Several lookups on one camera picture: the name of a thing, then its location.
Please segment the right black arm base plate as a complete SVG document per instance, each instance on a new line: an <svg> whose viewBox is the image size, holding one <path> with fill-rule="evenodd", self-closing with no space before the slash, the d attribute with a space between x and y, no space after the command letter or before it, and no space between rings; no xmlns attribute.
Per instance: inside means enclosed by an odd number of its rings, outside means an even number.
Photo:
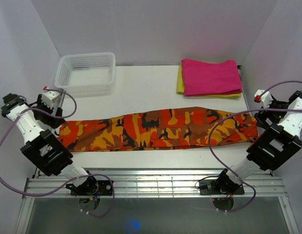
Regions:
<svg viewBox="0 0 302 234"><path fill-rule="evenodd" d="M200 195L244 195L243 185L234 185L219 182L217 179L203 179L199 181Z"/></svg>

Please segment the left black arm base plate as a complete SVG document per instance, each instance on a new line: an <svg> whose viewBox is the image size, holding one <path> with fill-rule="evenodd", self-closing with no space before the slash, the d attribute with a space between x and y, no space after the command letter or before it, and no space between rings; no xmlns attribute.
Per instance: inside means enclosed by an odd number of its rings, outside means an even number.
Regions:
<svg viewBox="0 0 302 234"><path fill-rule="evenodd" d="M70 195L112 195L112 186L108 180L85 181L78 187L70 183L65 188L70 190Z"/></svg>

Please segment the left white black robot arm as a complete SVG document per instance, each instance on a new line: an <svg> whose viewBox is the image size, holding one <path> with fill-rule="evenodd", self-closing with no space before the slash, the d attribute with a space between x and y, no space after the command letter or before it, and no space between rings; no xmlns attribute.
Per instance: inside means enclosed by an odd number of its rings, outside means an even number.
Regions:
<svg viewBox="0 0 302 234"><path fill-rule="evenodd" d="M95 195L98 181L88 171L73 163L73 155L51 132L64 123L62 109L55 108L61 98L56 90L46 89L29 104L25 97L9 93L3 97L3 117L14 121L22 134L24 146L20 151L47 176L64 175L72 182L66 185L73 195ZM44 130L39 123L48 125Z"/></svg>

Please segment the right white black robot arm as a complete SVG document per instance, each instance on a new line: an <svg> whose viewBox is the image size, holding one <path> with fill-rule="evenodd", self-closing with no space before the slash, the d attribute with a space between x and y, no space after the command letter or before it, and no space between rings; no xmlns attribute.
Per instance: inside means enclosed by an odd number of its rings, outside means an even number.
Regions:
<svg viewBox="0 0 302 234"><path fill-rule="evenodd" d="M256 172L278 169L302 148L302 90L287 102L276 100L269 91L258 90L254 100L263 105L255 118L264 131L249 146L243 161L220 173L214 186L222 194L235 193L242 181Z"/></svg>

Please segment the orange camouflage trousers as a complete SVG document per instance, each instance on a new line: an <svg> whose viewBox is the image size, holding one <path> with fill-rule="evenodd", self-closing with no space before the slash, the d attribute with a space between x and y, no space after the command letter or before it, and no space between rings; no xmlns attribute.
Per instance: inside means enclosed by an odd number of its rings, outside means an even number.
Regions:
<svg viewBox="0 0 302 234"><path fill-rule="evenodd" d="M67 121L58 139L72 152L191 149L253 142L256 124L250 114L188 107Z"/></svg>

